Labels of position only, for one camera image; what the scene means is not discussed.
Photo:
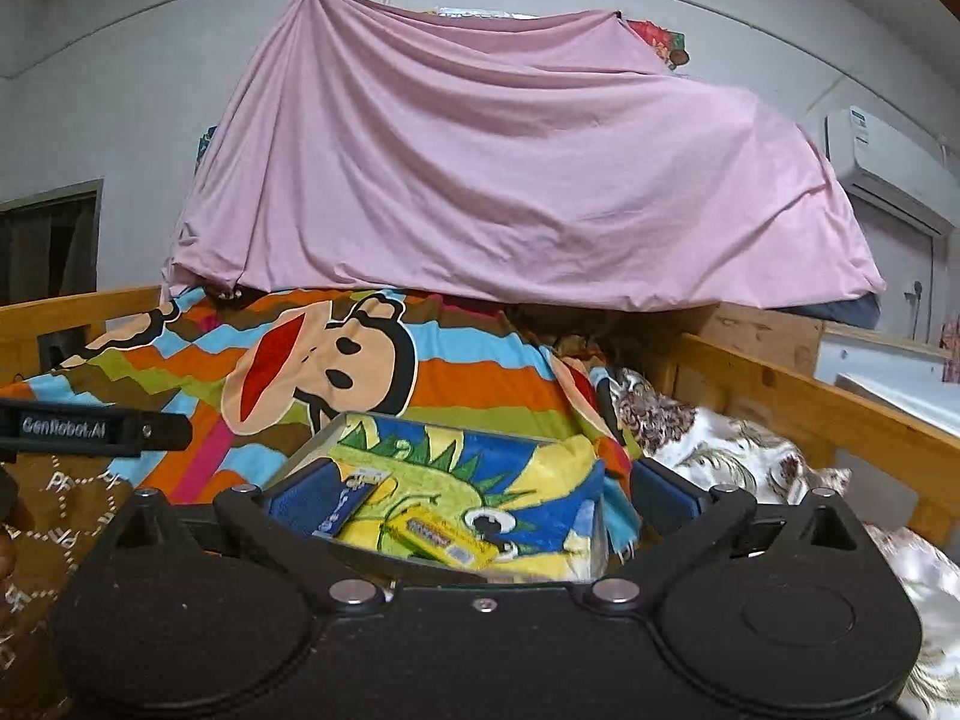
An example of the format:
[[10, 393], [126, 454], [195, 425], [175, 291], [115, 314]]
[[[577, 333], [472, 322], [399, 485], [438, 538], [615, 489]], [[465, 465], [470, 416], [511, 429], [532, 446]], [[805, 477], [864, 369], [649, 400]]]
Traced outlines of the white wall air conditioner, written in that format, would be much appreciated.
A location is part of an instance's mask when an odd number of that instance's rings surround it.
[[931, 238], [948, 238], [957, 229], [957, 179], [900, 130], [859, 107], [846, 107], [825, 117], [825, 146], [850, 197]]

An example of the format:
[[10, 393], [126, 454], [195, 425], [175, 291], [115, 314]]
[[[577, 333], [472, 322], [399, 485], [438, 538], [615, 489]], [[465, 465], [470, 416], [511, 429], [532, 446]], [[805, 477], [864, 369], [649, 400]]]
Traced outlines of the white floral bedsheet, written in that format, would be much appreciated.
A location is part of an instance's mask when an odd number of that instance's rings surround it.
[[[692, 408], [658, 394], [630, 369], [597, 385], [607, 417], [641, 457], [698, 488], [731, 483], [761, 504], [797, 504], [815, 488], [843, 494], [853, 472], [812, 468], [796, 444], [756, 422]], [[958, 566], [934, 544], [901, 527], [867, 528], [923, 624], [923, 647], [900, 706], [914, 718], [958, 715]]]

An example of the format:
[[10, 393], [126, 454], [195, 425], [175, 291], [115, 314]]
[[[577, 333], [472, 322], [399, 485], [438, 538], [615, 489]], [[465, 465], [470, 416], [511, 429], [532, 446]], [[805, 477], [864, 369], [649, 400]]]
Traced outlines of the pink draped sheet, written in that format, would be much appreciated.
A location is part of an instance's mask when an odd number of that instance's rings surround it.
[[804, 130], [670, 73], [617, 13], [373, 0], [291, 0], [195, 172], [164, 279], [638, 312], [884, 289]]

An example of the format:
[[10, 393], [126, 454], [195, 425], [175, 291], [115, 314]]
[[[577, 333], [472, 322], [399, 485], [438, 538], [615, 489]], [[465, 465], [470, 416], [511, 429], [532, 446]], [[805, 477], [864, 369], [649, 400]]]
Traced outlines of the colourful monkey cartoon blanket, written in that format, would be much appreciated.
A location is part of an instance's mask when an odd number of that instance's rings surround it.
[[7, 380], [3, 395], [18, 400], [185, 415], [192, 442], [135, 458], [39, 454], [14, 468], [29, 518], [2, 535], [3, 715], [64, 713], [47, 613], [133, 489], [206, 504], [235, 484], [268, 486], [347, 411], [531, 439], [583, 436], [626, 497], [635, 449], [605, 426], [601, 362], [553, 310], [397, 289], [234, 301], [192, 289], [52, 371]]

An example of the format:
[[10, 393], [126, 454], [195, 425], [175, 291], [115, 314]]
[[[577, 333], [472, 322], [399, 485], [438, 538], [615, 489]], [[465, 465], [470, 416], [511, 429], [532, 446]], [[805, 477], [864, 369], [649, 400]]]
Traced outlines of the yellow snack bar packet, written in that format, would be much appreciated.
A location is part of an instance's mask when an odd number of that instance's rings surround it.
[[461, 571], [480, 571], [497, 557], [493, 544], [448, 522], [426, 505], [410, 505], [384, 523], [384, 530], [416, 554]]

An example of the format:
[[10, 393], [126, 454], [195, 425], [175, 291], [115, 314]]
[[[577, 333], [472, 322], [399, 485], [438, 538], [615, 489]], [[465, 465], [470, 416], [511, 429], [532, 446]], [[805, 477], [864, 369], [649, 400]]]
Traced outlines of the wooden bed frame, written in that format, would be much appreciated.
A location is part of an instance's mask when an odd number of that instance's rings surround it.
[[908, 527], [937, 546], [958, 525], [958, 439], [939, 427], [814, 377], [828, 323], [742, 305], [630, 314], [626, 364], [659, 392], [745, 416], [827, 465], [836, 450], [918, 494]]

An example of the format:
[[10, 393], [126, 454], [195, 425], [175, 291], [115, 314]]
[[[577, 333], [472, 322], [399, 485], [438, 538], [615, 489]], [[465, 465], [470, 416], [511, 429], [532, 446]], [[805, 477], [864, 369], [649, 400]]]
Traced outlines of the clear tray with dinosaur towel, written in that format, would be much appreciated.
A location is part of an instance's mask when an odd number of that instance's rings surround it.
[[[583, 436], [531, 439], [345, 413], [299, 450], [281, 479], [321, 460], [335, 466], [335, 499], [356, 468], [391, 473], [342, 532], [321, 539], [397, 567], [506, 582], [589, 582], [640, 533], [622, 489]], [[409, 550], [384, 523], [410, 505], [426, 505], [493, 544], [498, 557], [480, 571], [461, 571]]]

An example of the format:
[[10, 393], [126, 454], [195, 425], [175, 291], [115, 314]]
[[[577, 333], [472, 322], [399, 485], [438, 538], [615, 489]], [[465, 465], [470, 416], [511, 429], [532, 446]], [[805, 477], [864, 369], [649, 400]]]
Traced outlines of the blue white sachet packet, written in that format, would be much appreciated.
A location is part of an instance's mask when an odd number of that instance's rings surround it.
[[366, 500], [391, 479], [391, 473], [374, 468], [356, 468], [340, 484], [332, 510], [314, 527], [313, 536], [335, 538], [347, 527]]

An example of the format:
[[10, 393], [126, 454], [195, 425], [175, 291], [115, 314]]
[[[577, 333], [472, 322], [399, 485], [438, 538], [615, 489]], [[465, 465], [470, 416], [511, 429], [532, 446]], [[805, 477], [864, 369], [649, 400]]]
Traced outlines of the dark window frame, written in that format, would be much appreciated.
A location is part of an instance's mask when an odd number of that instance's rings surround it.
[[103, 181], [3, 200], [2, 304], [91, 293]]

